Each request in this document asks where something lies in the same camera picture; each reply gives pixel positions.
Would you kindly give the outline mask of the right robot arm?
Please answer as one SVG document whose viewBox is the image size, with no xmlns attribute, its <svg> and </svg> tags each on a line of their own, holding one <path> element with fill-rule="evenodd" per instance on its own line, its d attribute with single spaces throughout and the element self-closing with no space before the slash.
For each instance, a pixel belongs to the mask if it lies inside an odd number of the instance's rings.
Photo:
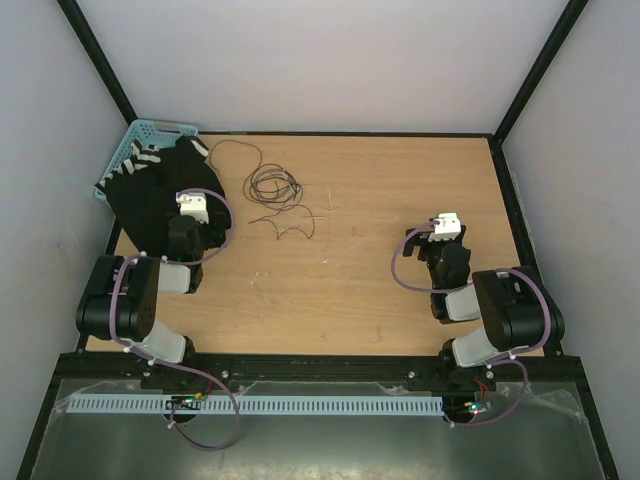
<svg viewBox="0 0 640 480">
<path fill-rule="evenodd" d="M 450 389 L 462 387 L 473 373 L 496 361 L 555 347 L 565 334 L 563 315 L 536 269 L 473 272 L 471 250 L 463 244 L 465 233 L 466 227 L 456 219 L 433 218 L 405 232 L 390 264 L 398 285 L 429 296 L 432 315 L 440 323 L 480 323 L 472 332 L 446 341 L 438 354 L 438 379 Z M 400 279 L 397 259 L 413 255 L 426 264 L 429 287 Z"/>
</svg>

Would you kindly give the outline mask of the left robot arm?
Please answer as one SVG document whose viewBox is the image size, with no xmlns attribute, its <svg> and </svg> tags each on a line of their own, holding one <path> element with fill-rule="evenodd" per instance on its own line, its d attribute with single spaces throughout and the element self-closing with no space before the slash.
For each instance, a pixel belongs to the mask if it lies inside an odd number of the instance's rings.
<svg viewBox="0 0 640 480">
<path fill-rule="evenodd" d="M 123 221 L 137 252 L 96 259 L 75 314 L 82 345 L 110 342 L 148 371 L 164 367 L 164 382 L 177 388 L 205 382 L 193 340 L 159 320 L 158 297 L 195 293 L 204 262 L 226 247 L 233 227 L 233 215 L 224 208 Z"/>
</svg>

